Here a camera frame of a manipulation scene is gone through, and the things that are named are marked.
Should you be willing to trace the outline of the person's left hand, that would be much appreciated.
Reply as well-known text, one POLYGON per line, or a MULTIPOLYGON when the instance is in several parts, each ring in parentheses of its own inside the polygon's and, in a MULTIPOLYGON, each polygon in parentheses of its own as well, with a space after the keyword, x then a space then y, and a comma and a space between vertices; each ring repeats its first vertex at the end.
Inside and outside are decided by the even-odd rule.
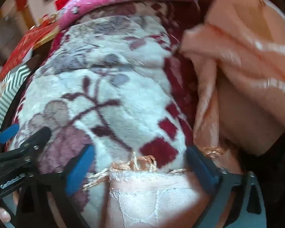
POLYGON ((13 192, 9 195, 9 203, 7 204, 7 207, 9 211, 7 211, 2 204, 0 204, 0 220, 2 223, 9 223, 12 220, 12 215, 16 214, 16 209, 19 202, 19 193, 17 191, 13 192))

